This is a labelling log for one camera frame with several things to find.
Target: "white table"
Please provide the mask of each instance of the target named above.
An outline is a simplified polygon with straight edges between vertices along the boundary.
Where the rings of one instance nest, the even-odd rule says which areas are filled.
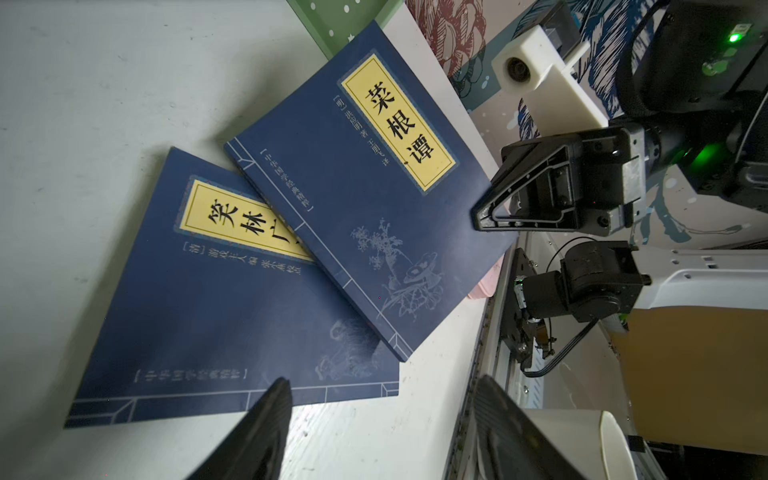
[[[385,32],[485,149],[407,10]],[[0,5],[0,465],[11,478],[184,478],[240,420],[61,429],[168,148],[233,169],[223,141],[325,62],[285,0]],[[399,397],[295,408],[283,477],[438,478],[484,305],[466,300],[402,366]]]

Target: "book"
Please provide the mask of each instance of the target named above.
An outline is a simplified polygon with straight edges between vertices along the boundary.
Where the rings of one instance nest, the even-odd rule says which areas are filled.
[[[171,149],[66,427],[396,396],[399,362],[248,182]]]
[[[490,181],[375,22],[225,150],[402,361],[515,241],[473,227]]]

